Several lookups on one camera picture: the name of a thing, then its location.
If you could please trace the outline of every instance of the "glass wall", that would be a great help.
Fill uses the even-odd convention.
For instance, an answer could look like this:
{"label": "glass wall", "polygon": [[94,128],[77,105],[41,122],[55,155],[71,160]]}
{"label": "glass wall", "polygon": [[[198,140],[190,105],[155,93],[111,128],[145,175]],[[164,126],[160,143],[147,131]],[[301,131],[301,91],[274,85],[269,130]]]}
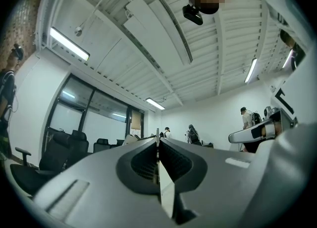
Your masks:
{"label": "glass wall", "polygon": [[70,76],[51,109],[43,139],[42,155],[53,134],[73,130],[84,132],[89,152],[99,138],[116,144],[127,134],[143,137],[144,111],[126,104]]}

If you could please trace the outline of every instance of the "white ceiling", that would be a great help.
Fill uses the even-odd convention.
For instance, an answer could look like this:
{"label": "white ceiling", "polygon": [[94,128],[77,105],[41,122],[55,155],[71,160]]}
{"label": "white ceiling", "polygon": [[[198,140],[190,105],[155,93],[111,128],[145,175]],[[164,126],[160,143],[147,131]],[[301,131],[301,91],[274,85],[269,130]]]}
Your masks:
{"label": "white ceiling", "polygon": [[[231,0],[214,15],[204,15],[197,26],[185,19],[188,0],[165,0],[189,45],[193,62],[165,74],[142,45],[124,28],[128,0],[47,0],[38,30],[45,46],[50,26],[56,27],[91,56],[87,62],[67,53],[51,41],[48,46],[64,59],[141,105],[151,97],[167,109],[195,102],[245,85],[251,60],[258,64],[251,82],[260,73],[279,71],[289,49],[278,37],[279,29],[262,0]],[[155,0],[144,0],[147,4]],[[90,15],[83,34],[74,31]]]}

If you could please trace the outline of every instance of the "fluorescent ceiling light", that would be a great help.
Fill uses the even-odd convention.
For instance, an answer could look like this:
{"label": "fluorescent ceiling light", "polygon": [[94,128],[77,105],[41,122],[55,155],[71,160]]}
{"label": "fluorescent ceiling light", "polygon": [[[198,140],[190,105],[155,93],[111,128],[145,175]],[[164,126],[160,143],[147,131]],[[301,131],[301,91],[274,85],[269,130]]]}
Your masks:
{"label": "fluorescent ceiling light", "polygon": [[286,59],[286,61],[285,61],[285,63],[284,63],[282,68],[285,67],[285,65],[287,64],[288,60],[292,57],[292,54],[293,54],[293,50],[291,49],[291,51],[289,52],[288,57],[287,57],[287,59]]}
{"label": "fluorescent ceiling light", "polygon": [[63,94],[68,95],[69,97],[72,97],[73,99],[75,98],[75,96],[71,95],[70,93],[63,91]]}
{"label": "fluorescent ceiling light", "polygon": [[83,49],[78,47],[76,44],[74,44],[71,40],[69,40],[66,36],[64,36],[62,33],[56,30],[56,28],[51,28],[50,35],[56,39],[58,42],[63,44],[65,47],[70,49],[72,52],[74,52],[76,55],[78,55],[80,58],[84,59],[85,61],[88,60],[89,54],[85,52]]}
{"label": "fluorescent ceiling light", "polygon": [[116,116],[119,116],[119,117],[123,117],[123,118],[127,118],[126,116],[123,116],[123,115],[117,115],[117,114],[113,114],[113,115],[116,115]]}
{"label": "fluorescent ceiling light", "polygon": [[162,107],[161,105],[159,105],[157,102],[155,102],[154,100],[152,100],[151,98],[147,98],[146,101],[149,103],[149,104],[152,104],[153,106],[159,108],[160,110],[164,110],[165,108]]}
{"label": "fluorescent ceiling light", "polygon": [[247,75],[247,77],[246,77],[246,79],[245,79],[245,81],[244,81],[245,83],[248,82],[249,79],[251,78],[251,75],[252,75],[252,73],[253,73],[253,70],[254,70],[254,68],[255,68],[255,66],[256,66],[257,61],[258,61],[257,58],[253,58],[253,59],[252,59],[251,67],[250,67],[249,72],[248,72],[248,75]]}

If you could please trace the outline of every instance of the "black office chair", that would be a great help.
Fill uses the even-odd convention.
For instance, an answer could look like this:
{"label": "black office chair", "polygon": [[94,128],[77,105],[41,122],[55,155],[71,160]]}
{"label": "black office chair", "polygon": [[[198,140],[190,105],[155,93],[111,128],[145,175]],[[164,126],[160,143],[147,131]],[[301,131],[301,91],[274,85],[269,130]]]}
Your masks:
{"label": "black office chair", "polygon": [[111,145],[108,143],[108,139],[100,138],[94,143],[94,153],[103,150],[109,150]]}
{"label": "black office chair", "polygon": [[73,131],[68,138],[68,144],[70,147],[70,155],[66,161],[67,168],[85,158],[89,147],[86,134],[79,131]]}
{"label": "black office chair", "polygon": [[117,145],[118,145],[118,146],[123,145],[123,142],[124,142],[124,140],[117,139]]}
{"label": "black office chair", "polygon": [[26,155],[31,156],[28,151],[15,148],[23,154],[24,165],[11,164],[10,169],[15,181],[25,192],[34,195],[47,181],[61,172],[70,154],[68,138],[69,135],[65,133],[54,134],[40,160],[39,170],[27,166]]}

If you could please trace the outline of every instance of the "brick wall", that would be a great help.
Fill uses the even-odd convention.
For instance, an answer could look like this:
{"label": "brick wall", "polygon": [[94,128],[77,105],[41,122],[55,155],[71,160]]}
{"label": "brick wall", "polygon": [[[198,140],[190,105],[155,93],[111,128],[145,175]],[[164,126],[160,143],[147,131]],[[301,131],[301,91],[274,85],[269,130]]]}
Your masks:
{"label": "brick wall", "polygon": [[6,66],[6,60],[18,43],[24,50],[24,63],[35,51],[35,29],[38,9],[41,0],[19,0],[7,21],[0,44],[0,69]]}

